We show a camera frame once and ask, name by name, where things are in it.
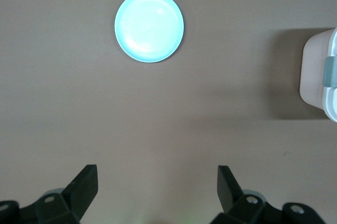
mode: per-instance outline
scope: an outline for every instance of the plastic container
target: plastic container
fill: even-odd
[[[300,95],[337,122],[337,28],[317,34],[305,44]]]

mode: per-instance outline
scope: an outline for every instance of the screw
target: screw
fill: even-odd
[[[293,204],[291,207],[290,207],[291,210],[293,210],[293,212],[295,213],[299,213],[299,214],[304,214],[304,210],[302,207],[296,205],[296,204]]]
[[[8,204],[4,204],[0,206],[0,211],[5,211],[8,207],[9,207]]]
[[[248,196],[246,198],[246,200],[250,203],[250,204],[257,204],[259,201],[257,200],[256,197],[253,197],[253,196]]]
[[[44,202],[45,203],[50,203],[50,202],[54,201],[54,199],[55,198],[53,196],[51,196],[51,197],[45,198]]]

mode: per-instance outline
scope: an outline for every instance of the round plate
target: round plate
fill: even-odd
[[[173,0],[125,0],[115,19],[119,45],[141,62],[169,57],[178,48],[183,33],[183,16]]]

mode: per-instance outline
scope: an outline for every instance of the tabletop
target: tabletop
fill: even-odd
[[[174,0],[184,36],[159,63],[120,48],[123,1],[0,0],[0,199],[26,206],[97,164],[83,224],[207,224],[228,165],[335,223],[337,125],[299,84],[336,1]]]

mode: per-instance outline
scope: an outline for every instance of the container lid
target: container lid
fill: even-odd
[[[323,108],[327,116],[337,122],[337,28],[333,31],[323,75]]]
[[[183,16],[173,0],[125,0],[116,14],[119,45],[141,62],[169,57],[178,48],[183,33]]]

